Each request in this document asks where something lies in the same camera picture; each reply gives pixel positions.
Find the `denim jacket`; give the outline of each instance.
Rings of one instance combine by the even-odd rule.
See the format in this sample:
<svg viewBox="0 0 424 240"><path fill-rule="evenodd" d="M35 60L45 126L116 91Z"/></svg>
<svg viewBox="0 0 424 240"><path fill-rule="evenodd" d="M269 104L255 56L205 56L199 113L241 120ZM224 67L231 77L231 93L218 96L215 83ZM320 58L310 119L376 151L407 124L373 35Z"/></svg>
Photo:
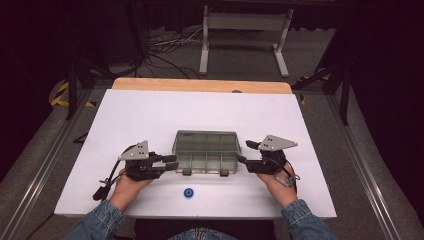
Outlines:
<svg viewBox="0 0 424 240"><path fill-rule="evenodd" d="M329 227L311 213L303 200L297 200L281 209L281 215L288 224L293 239L337 239ZM116 229L123 222L122 213L112 203L105 200L79 221L65 239L112 239ZM171 240L186 239L233 240L235 238L207 228L190 229L171 238Z"/></svg>

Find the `person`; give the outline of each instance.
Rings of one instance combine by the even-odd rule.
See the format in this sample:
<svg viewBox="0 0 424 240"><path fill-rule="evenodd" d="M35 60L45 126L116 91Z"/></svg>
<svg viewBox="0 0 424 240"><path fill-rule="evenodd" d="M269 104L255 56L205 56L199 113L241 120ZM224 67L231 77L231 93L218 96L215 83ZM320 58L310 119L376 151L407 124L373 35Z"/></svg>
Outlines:
<svg viewBox="0 0 424 240"><path fill-rule="evenodd" d="M286 169L292 172L288 165L286 164ZM125 210L137 198L139 192L152 182L152 180L135 182L127 177L123 170L121 173L122 176L117 181L110 199L102 201L99 206L85 215L65 239L112 239L115 231L124 221ZM257 176L265 183L271 195L281 206L281 215L288 225L292 239L337 239L330 228L311 213L306 202L298 199L294 187L284 186L277 181L276 176L288 180L287 174L281 171L276 176L267 174L257 174ZM236 238L214 229L196 228L181 232L170 239L232 240Z"/></svg>

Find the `white board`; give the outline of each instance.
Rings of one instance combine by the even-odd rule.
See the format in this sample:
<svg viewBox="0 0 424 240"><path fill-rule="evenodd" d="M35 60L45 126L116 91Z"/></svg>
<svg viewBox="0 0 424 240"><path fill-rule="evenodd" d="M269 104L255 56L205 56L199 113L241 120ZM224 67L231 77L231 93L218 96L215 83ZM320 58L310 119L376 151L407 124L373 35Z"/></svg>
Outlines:
<svg viewBox="0 0 424 240"><path fill-rule="evenodd" d="M99 202L92 195L117 157L143 140L157 154L172 154L178 130L235 131L242 155L259 159L245 141L272 134L297 142L285 149L301 177L298 196L318 217L336 217L334 206L295 95L108 90L67 180L55 213L82 215ZM121 163L118 170L124 168ZM192 188L187 199L183 192ZM280 208L266 186L239 164L236 174L166 172L144 188L125 212L139 218L275 219Z"/></svg>

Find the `gray carpet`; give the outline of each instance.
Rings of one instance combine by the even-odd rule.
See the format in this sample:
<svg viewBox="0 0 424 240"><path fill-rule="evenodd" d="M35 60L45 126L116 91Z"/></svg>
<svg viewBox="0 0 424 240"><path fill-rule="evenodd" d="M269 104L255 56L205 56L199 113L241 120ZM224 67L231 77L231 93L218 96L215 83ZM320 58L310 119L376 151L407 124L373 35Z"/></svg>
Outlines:
<svg viewBox="0 0 424 240"><path fill-rule="evenodd" d="M213 34L210 45L208 74L202 78L222 80L287 81L293 84L301 76L313 73L333 31L291 31L283 48L283 56L290 77L282 79L279 75L270 46L278 34L262 32L253 38L247 38L234 32ZM189 67L198 71L201 45L193 42L172 53L159 56L179 67ZM169 67L165 62L151 58L152 64ZM176 69L151 68L144 65L138 70L142 77L184 78ZM190 70L184 71L191 77L196 75ZM107 86L96 86L90 101L101 103ZM338 217L326 219L340 239L385 239L380 224L371 207L366 192L352 164L349 148L336 127L336 119L323 95L306 95L306 105L300 108L320 161L325 179ZM72 169L81 149L81 144L72 143L74 139L89 131L97 107L84 107L69 138L53 168L34 207L26 219L17 239L26 239L54 210L61 188ZM21 154L9 174L0 184L0 232L6 228L16 211L39 165L53 144L60 127L65 122L67 108L57 106L39 129L25 151ZM372 142L361 112L356 105L354 95L350 99L349 123L358 143L359 151L366 159L371 172L384 196L393 221L402 239L424 239L424 230L415 211L401 190L391 178L378 150ZM78 221L76 218L53 216L31 239L62 239ZM129 219L118 234L131 236L134 220ZM278 239L289 239L282 221L275 221Z"/></svg>

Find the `hand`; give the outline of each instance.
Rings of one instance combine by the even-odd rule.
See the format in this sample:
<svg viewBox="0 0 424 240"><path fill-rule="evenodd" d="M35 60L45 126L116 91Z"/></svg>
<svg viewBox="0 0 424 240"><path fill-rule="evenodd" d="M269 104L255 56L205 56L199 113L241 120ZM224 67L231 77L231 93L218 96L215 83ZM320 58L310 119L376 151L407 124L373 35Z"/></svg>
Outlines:
<svg viewBox="0 0 424 240"><path fill-rule="evenodd" d="M137 198L138 193L145 186L149 185L153 180L143 180L135 182L131 180L127 175L122 174L116 183L115 190L109 201L119 209L120 212L124 212L127 207Z"/></svg>
<svg viewBox="0 0 424 240"><path fill-rule="evenodd" d="M293 174L293 169L286 164L284 166L287 171ZM290 203L297 200L297 193L294 187L286 187L275 179L275 176L279 176L284 180L288 180L288 176L284 171L281 171L275 175L257 174L258 177L265 183L268 191L277 200L281 207L286 207Z"/></svg>

